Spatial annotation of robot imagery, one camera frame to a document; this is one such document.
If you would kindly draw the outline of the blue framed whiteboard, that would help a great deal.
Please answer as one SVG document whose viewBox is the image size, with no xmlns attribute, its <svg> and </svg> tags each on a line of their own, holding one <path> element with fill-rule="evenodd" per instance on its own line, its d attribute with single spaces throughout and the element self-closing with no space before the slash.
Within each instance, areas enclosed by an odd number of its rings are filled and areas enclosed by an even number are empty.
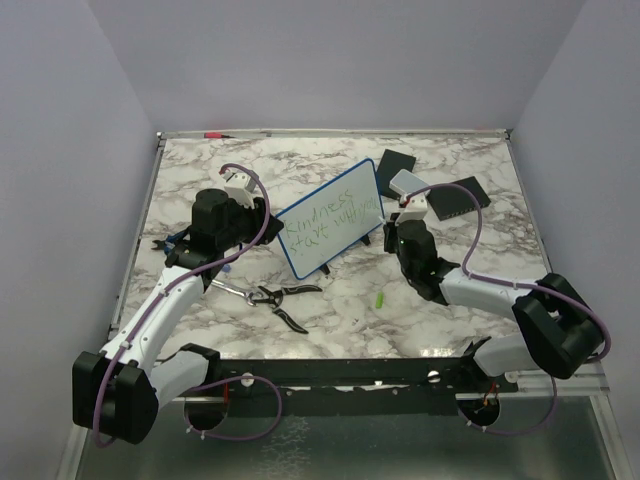
<svg viewBox="0 0 640 480">
<path fill-rule="evenodd" d="M 303 280 L 384 221 L 376 168 L 366 158 L 285 208 L 278 234 L 296 279 Z"/>
</svg>

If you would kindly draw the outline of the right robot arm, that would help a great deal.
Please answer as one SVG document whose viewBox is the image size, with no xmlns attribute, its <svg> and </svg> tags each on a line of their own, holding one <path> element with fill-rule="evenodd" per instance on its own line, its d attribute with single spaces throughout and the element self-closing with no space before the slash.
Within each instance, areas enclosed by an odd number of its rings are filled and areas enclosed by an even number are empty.
<svg viewBox="0 0 640 480">
<path fill-rule="evenodd" d="M 507 372 L 542 370 L 568 379 L 610 347 L 601 321 L 563 276 L 508 281 L 467 273 L 437 253 L 422 220 L 384 225 L 384 250 L 394 254 L 409 285 L 426 301 L 479 309 L 514 321 L 519 332 L 483 340 L 459 367 L 461 383 L 481 391 Z"/>
</svg>

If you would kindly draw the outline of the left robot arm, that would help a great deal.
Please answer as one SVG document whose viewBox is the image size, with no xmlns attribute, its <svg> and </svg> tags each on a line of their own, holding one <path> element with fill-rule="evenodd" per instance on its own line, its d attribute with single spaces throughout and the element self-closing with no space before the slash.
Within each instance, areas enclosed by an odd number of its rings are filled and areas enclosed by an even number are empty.
<svg viewBox="0 0 640 480">
<path fill-rule="evenodd" d="M 228 384 L 216 350 L 189 343 L 165 361 L 158 356 L 222 267 L 272 242 L 282 228 L 267 193 L 255 196 L 248 187 L 197 193 L 186 236 L 167 256 L 151 294 L 115 337 L 73 363 L 72 420 L 91 431 L 98 447 L 138 444 L 167 403 Z"/>
</svg>

